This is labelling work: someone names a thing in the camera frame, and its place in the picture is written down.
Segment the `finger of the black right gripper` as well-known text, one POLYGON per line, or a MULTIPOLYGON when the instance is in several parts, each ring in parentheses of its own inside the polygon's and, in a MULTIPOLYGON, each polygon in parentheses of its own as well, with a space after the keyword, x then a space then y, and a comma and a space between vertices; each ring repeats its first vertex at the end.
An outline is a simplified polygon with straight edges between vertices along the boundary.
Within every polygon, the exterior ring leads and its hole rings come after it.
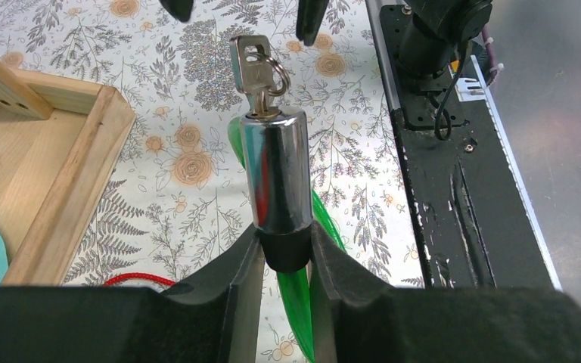
POLYGON ((328 0, 298 0, 296 37, 305 45, 314 45, 325 16, 328 0))
POLYGON ((171 17, 187 23, 191 18, 194 0, 160 0, 160 4, 171 17))

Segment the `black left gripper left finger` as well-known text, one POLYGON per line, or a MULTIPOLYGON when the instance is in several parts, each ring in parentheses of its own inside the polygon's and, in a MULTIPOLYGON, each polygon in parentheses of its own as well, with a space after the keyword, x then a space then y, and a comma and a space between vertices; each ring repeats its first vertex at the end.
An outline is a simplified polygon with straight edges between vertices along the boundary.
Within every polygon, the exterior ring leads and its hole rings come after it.
POLYGON ((252 362, 263 267, 249 227, 162 292, 0 287, 0 362, 252 362))

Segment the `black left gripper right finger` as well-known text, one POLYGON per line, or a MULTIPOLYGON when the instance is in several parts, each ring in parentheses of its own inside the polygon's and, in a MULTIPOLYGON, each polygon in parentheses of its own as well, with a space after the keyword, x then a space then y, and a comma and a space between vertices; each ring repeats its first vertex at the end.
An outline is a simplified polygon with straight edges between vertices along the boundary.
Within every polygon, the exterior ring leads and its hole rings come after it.
POLYGON ((581 308, 564 293, 397 288, 317 222, 311 241, 317 362, 581 362, 581 308))

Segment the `green lock silver keys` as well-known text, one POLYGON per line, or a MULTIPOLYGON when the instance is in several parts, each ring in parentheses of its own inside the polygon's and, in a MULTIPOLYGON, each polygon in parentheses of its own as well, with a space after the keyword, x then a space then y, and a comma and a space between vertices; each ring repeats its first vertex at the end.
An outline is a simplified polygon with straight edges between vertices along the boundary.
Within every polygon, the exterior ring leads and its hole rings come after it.
POLYGON ((272 57, 269 39, 263 35, 242 35, 230 39, 231 65, 238 92, 246 95, 247 114, 269 119, 280 110, 272 99, 281 97, 291 86, 288 71, 272 57))

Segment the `red cable lock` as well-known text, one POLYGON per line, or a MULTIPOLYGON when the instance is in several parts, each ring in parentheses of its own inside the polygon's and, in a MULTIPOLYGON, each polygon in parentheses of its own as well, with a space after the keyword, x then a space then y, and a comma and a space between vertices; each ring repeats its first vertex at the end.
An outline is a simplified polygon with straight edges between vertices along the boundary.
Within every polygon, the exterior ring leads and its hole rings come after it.
POLYGON ((107 279, 102 285, 113 286, 127 281, 149 281, 151 283, 159 284, 163 287, 171 287, 175 284, 175 281, 161 276, 143 272, 130 272, 113 276, 112 278, 107 279))

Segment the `green cable lock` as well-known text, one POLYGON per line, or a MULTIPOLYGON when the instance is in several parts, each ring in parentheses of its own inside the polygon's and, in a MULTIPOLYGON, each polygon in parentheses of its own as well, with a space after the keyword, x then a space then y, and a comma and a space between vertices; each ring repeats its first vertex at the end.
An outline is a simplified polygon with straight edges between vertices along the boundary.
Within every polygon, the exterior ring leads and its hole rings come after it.
POLYGON ((339 248, 340 233, 311 188, 306 113, 282 107, 272 117, 246 115, 228 124, 228 139, 247 173, 253 222, 277 274, 288 324, 309 362, 315 360, 309 297, 310 232, 315 223, 339 248))

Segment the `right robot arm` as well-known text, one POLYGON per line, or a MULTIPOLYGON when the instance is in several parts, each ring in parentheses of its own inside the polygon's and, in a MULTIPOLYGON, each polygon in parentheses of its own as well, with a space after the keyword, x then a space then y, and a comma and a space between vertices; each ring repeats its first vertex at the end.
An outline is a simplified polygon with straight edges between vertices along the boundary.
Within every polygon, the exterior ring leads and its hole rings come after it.
POLYGON ((377 48, 398 79, 433 79, 455 54, 467 60, 491 13, 491 1, 405 1, 382 6, 370 19, 380 24, 374 37, 384 43, 377 48))

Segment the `wooden clothes rack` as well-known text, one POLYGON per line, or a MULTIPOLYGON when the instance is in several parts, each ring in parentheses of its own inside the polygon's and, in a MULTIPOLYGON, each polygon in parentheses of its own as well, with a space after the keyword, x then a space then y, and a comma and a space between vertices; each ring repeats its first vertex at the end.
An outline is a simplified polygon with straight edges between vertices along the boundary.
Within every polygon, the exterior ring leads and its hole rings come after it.
POLYGON ((113 86, 0 61, 3 284, 63 281, 134 121, 113 86))

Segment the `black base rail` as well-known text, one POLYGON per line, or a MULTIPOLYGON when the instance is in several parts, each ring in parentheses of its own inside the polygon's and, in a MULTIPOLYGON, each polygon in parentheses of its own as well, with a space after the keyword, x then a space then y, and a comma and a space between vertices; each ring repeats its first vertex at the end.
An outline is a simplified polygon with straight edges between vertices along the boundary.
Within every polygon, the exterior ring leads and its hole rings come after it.
MULTIPOLYGON (((368 15, 384 5, 371 1, 368 15)), ((489 89, 502 68, 486 26, 462 63, 398 79, 371 31, 425 287, 561 289, 489 89)))

